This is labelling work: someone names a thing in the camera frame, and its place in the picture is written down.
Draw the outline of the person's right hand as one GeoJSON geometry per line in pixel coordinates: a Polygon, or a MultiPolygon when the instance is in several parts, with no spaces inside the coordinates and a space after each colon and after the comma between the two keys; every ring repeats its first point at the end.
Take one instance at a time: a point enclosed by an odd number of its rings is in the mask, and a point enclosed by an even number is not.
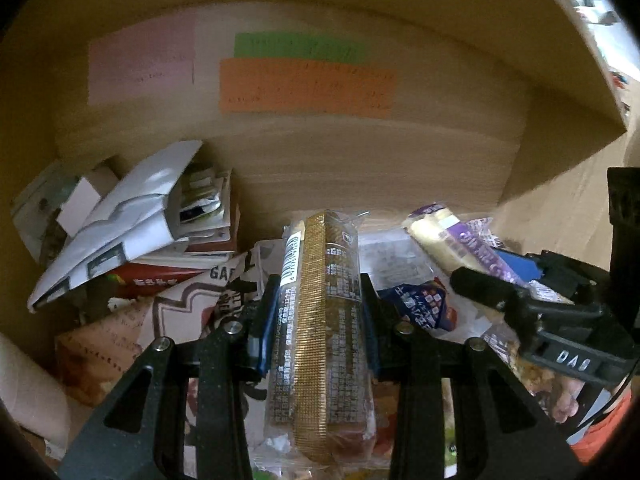
{"type": "Polygon", "coordinates": [[[575,416],[579,410],[578,396],[584,388],[578,379],[556,376],[552,380],[552,388],[548,401],[548,415],[557,424],[564,424],[575,416]]]}

